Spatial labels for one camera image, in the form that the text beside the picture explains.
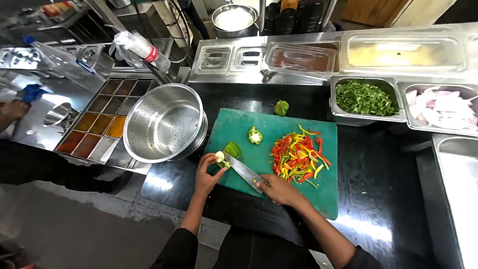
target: plastic lid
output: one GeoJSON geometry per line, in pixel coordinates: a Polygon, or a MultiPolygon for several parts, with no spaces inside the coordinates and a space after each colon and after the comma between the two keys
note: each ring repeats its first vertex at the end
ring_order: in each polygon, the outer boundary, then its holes
{"type": "Polygon", "coordinates": [[[357,68],[462,71],[465,58],[453,37],[355,35],[347,40],[347,63],[357,68]]]}
{"type": "Polygon", "coordinates": [[[272,71],[312,76],[332,72],[336,50],[271,42],[265,63],[272,71]]]}
{"type": "Polygon", "coordinates": [[[25,36],[23,36],[23,41],[24,41],[25,43],[27,43],[27,44],[31,44],[31,43],[35,42],[36,39],[33,38],[33,37],[30,36],[30,35],[25,35],[25,36]]]}

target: green bell pepper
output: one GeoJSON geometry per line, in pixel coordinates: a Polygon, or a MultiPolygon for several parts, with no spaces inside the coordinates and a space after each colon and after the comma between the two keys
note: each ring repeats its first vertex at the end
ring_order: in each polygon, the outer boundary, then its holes
{"type": "MultiPolygon", "coordinates": [[[[242,151],[239,148],[238,144],[234,143],[233,141],[231,141],[231,142],[229,142],[229,144],[227,144],[227,146],[224,148],[224,151],[229,153],[229,155],[231,155],[234,158],[239,158],[239,156],[242,155],[242,151]]],[[[219,165],[219,167],[221,167],[221,168],[223,168],[224,166],[227,167],[228,169],[231,168],[231,165],[228,162],[226,162],[225,160],[222,160],[221,162],[217,162],[217,160],[216,160],[216,164],[219,165]]]]}
{"type": "Polygon", "coordinates": [[[262,134],[256,129],[255,126],[252,126],[252,128],[247,132],[247,135],[249,136],[250,142],[255,143],[256,145],[259,145],[263,139],[262,134]]]}
{"type": "Polygon", "coordinates": [[[240,147],[234,141],[229,142],[229,144],[224,148],[224,151],[236,159],[242,155],[240,147]]]}
{"type": "Polygon", "coordinates": [[[285,116],[287,110],[289,109],[289,104],[286,101],[279,100],[274,106],[274,113],[279,116],[285,116]]]}

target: stainless steel colander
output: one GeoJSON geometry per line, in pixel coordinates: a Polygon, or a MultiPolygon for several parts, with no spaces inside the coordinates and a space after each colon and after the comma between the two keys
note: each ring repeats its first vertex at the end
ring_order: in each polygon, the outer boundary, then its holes
{"type": "Polygon", "coordinates": [[[136,160],[159,163],[192,153],[206,131],[199,95],[189,86],[170,83],[152,89],[136,102],[126,118],[123,140],[136,160]]]}

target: chef's knife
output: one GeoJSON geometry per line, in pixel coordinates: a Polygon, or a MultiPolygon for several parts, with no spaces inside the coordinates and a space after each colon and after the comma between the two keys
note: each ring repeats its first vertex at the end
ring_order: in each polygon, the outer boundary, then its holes
{"type": "Polygon", "coordinates": [[[258,193],[262,193],[262,191],[257,188],[256,183],[265,183],[265,181],[254,171],[249,169],[249,167],[245,166],[240,161],[236,160],[234,157],[229,155],[229,153],[224,152],[224,159],[226,162],[234,168],[234,170],[243,178],[251,187],[253,187],[258,193]]]}

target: wooden cabinet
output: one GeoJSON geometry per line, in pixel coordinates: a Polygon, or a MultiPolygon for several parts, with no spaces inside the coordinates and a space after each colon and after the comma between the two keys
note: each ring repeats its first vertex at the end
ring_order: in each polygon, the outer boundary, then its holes
{"type": "Polygon", "coordinates": [[[402,8],[410,0],[348,0],[342,19],[372,25],[389,27],[402,8]]]}

